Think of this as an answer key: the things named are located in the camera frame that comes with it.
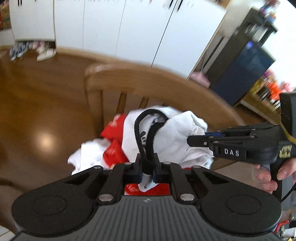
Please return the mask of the person's right hand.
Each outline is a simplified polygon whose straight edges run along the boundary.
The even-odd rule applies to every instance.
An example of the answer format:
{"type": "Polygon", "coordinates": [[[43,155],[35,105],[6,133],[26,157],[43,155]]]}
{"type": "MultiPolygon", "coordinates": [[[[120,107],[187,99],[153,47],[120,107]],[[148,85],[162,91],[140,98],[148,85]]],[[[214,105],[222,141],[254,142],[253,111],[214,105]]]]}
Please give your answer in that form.
{"type": "Polygon", "coordinates": [[[263,191],[272,194],[277,190],[278,184],[276,180],[284,180],[290,176],[293,177],[295,183],[296,159],[292,158],[283,163],[278,171],[277,178],[273,180],[269,170],[260,167],[260,165],[252,166],[252,178],[257,182],[257,187],[263,191]]]}

